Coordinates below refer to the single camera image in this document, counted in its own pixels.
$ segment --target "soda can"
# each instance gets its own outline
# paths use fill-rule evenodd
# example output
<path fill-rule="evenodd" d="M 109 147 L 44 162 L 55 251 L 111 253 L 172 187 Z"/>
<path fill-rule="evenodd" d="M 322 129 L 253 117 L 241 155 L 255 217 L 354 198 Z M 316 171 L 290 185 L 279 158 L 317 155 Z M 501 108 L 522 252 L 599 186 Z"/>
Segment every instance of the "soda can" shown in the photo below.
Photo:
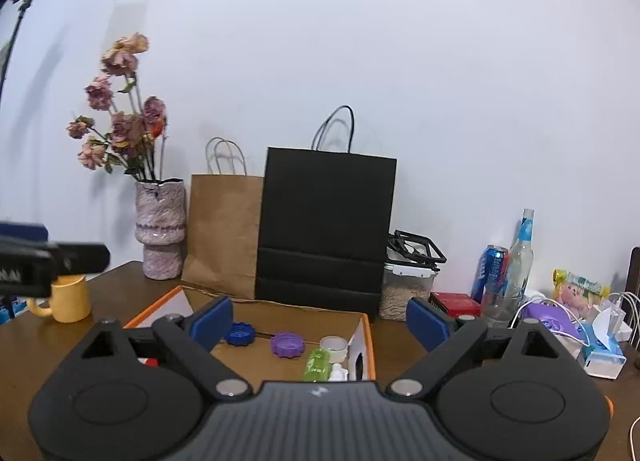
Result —
<path fill-rule="evenodd" d="M 489 245 L 486 247 L 480 265 L 478 274 L 474 281 L 474 287 L 471 291 L 471 298 L 478 304 L 482 302 L 482 294 L 484 287 L 490 284 L 494 287 L 502 287 L 507 277 L 507 248 Z"/>

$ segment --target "red box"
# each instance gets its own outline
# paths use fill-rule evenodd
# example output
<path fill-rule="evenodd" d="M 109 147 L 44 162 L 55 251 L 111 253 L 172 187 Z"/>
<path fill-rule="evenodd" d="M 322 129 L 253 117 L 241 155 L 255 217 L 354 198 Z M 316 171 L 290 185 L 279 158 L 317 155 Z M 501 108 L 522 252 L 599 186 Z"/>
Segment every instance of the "red box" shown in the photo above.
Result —
<path fill-rule="evenodd" d="M 480 316 L 480 304 L 466 293 L 437 293 L 432 291 L 429 296 L 429 302 L 453 318 L 457 318 L 460 315 Z"/>

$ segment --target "marbled pink vase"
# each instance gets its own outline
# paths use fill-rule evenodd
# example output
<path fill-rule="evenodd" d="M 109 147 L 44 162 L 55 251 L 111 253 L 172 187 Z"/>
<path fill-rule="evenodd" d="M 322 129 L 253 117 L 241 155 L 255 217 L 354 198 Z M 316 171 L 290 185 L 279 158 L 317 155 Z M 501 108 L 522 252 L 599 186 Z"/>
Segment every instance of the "marbled pink vase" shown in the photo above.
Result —
<path fill-rule="evenodd" d="M 145 245 L 145 276 L 156 281 L 175 279 L 182 272 L 180 242 L 186 233 L 184 181 L 138 181 L 136 214 L 136 239 Z"/>

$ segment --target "gray ribbed panel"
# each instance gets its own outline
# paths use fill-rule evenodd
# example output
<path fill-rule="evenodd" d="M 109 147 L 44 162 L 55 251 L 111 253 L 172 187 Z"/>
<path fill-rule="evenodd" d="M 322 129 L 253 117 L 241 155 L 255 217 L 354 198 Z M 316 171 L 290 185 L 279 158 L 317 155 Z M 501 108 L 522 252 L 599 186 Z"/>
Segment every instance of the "gray ribbed panel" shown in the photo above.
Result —
<path fill-rule="evenodd" d="M 249 401 L 219 405 L 196 438 L 166 461 L 396 459 L 471 460 L 446 442 L 420 405 L 392 402 L 372 382 L 334 382 L 267 383 Z"/>

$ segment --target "bag handle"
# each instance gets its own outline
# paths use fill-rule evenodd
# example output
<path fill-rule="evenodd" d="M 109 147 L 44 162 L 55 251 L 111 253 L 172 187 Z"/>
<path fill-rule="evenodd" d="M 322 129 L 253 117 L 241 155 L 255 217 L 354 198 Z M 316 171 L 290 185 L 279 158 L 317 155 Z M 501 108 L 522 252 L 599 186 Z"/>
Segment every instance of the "bag handle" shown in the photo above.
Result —
<path fill-rule="evenodd" d="M 316 131 L 316 134 L 314 135 L 314 139 L 311 142 L 311 150 L 312 151 L 319 151 L 320 150 L 320 144 L 322 143 L 322 139 L 324 138 L 324 135 L 326 134 L 326 131 L 329 128 L 329 123 L 331 122 L 332 118 L 334 118 L 334 116 L 341 109 L 349 110 L 349 114 L 351 116 L 351 129 L 349 130 L 349 143 L 347 144 L 347 152 L 349 154 L 351 154 L 351 142 L 353 141 L 353 131 L 355 130 L 356 119 L 355 119 L 355 116 L 353 115 L 353 109 L 351 109 L 351 107 L 349 107 L 348 105 L 343 105 L 343 106 L 338 107 L 333 113 L 331 113 L 327 117 L 327 119 L 324 122 L 322 122 L 322 125 L 320 125 L 320 127 L 318 127 L 318 130 Z"/>
<path fill-rule="evenodd" d="M 231 162 L 231 170 L 233 171 L 233 174 L 236 174 L 236 165 L 234 164 L 234 153 L 233 153 L 233 149 L 231 148 L 231 146 L 234 146 L 236 149 L 238 149 L 238 152 L 240 153 L 241 156 L 241 163 L 242 163 L 242 169 L 244 170 L 244 175 L 247 176 L 246 173 L 246 159 L 244 158 L 244 153 L 242 152 L 242 149 L 240 148 L 240 146 L 238 144 L 236 144 L 236 142 L 234 142 L 233 140 L 226 140 L 225 138 L 221 138 L 220 136 L 216 136 L 215 138 L 211 138 L 208 142 L 207 145 L 205 145 L 204 147 L 204 157 L 207 160 L 207 169 L 209 170 L 210 174 L 213 174 L 213 170 L 211 168 L 211 156 L 209 155 L 209 146 L 210 144 L 212 144 L 212 142 L 216 142 L 216 144 L 213 146 L 213 158 L 216 161 L 216 166 L 218 167 L 218 174 L 222 174 L 222 169 L 220 168 L 220 161 L 218 160 L 218 146 L 220 144 L 225 144 L 226 148 L 229 151 L 229 160 Z"/>

